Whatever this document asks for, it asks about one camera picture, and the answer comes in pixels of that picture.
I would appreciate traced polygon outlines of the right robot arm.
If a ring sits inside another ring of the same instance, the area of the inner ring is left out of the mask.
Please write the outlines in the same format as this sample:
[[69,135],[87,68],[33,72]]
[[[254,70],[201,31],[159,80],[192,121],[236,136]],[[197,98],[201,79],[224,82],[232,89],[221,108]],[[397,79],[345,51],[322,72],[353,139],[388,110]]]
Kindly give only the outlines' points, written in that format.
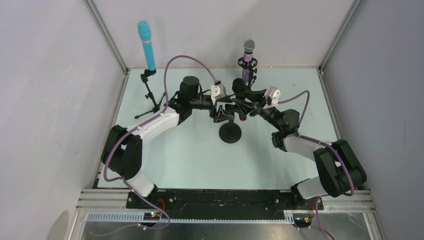
[[234,103],[244,114],[260,116],[273,127],[275,148],[303,156],[315,163],[318,176],[296,183],[291,190],[303,200],[320,196],[353,196],[368,177],[350,144],[344,140],[323,141],[299,132],[303,114],[276,108],[280,97],[275,88],[259,91],[234,90]]

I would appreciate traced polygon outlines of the purple glitter microphone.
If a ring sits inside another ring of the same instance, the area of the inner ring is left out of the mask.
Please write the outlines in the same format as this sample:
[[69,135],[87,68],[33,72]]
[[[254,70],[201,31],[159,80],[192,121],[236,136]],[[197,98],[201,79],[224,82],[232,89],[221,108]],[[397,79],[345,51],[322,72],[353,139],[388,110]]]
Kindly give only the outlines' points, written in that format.
[[245,84],[248,84],[249,82],[251,70],[248,68],[248,66],[250,65],[250,62],[252,61],[254,49],[255,49],[255,42],[252,39],[246,40],[244,43],[244,55],[243,55],[243,61],[246,62],[245,64],[246,68],[243,68],[242,76],[241,76]]

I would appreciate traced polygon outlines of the black round-base mic stand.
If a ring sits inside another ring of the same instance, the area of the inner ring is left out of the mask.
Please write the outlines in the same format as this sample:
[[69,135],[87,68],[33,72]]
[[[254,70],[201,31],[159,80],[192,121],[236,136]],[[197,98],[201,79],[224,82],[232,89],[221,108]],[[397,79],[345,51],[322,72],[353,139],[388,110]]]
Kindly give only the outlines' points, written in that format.
[[[234,104],[225,104],[223,108],[231,114],[234,114]],[[238,142],[242,136],[241,128],[235,123],[235,117],[233,122],[224,123],[218,131],[220,139],[227,144],[234,144]]]

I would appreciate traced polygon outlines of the black microphone orange end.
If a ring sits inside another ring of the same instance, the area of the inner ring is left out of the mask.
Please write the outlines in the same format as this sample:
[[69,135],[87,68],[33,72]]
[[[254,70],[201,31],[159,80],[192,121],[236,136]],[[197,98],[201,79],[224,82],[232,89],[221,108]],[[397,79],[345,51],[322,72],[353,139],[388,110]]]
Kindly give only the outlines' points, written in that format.
[[234,93],[235,98],[238,101],[245,101],[244,93],[247,89],[247,85],[245,84],[242,78],[236,78],[232,82],[232,91]]

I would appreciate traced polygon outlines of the turquoise microphone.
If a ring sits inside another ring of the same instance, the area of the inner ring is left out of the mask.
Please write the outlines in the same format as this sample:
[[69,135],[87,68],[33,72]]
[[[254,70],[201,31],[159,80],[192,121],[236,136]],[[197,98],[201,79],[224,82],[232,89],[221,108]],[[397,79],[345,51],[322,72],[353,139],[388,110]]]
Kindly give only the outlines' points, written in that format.
[[147,21],[141,20],[137,23],[139,38],[142,42],[144,55],[146,59],[147,69],[149,71],[156,70],[156,62],[152,45],[152,33],[150,25]]

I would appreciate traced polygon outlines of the black small tripod stand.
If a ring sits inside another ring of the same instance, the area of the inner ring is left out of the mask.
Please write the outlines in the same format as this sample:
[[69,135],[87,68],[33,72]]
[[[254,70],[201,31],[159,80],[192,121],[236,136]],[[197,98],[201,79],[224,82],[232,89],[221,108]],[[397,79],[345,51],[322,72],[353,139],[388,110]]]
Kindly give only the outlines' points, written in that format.
[[153,103],[153,107],[151,110],[148,110],[144,113],[138,114],[136,115],[134,118],[135,119],[139,119],[142,116],[145,116],[149,113],[157,113],[160,112],[160,115],[163,116],[166,114],[166,107],[162,105],[162,101],[165,99],[167,101],[168,99],[168,93],[165,90],[164,93],[162,94],[162,97],[160,98],[159,102],[156,101],[155,96],[153,94],[153,92],[151,91],[148,81],[149,81],[149,77],[153,76],[154,74],[156,74],[157,71],[156,70],[149,70],[149,69],[145,69],[144,72],[140,75],[140,79],[142,81],[142,83],[145,85],[148,93],[145,95],[145,98],[147,100],[151,100],[151,102]]

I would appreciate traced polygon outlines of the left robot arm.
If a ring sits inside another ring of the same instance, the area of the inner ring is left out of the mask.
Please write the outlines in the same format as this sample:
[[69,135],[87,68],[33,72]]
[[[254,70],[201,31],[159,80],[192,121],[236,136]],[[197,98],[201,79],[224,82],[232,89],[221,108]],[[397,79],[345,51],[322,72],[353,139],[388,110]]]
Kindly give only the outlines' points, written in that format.
[[220,81],[211,85],[209,91],[209,94],[201,91],[197,77],[186,76],[179,90],[158,114],[134,126],[112,127],[101,155],[104,169],[117,173],[118,179],[142,197],[154,192],[156,185],[142,171],[143,145],[180,125],[191,116],[193,110],[207,110],[215,116],[218,113],[217,102],[231,101]]

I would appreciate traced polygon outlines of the black tripod shock-mount stand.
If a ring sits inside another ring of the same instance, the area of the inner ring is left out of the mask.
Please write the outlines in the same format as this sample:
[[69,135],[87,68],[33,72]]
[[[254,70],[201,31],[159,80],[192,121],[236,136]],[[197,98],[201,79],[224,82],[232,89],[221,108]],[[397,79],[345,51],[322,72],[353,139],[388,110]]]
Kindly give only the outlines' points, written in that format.
[[241,79],[247,85],[247,88],[251,89],[257,79],[258,61],[254,57],[251,57],[249,60],[245,60],[244,57],[241,57],[237,60],[237,64],[242,68]]

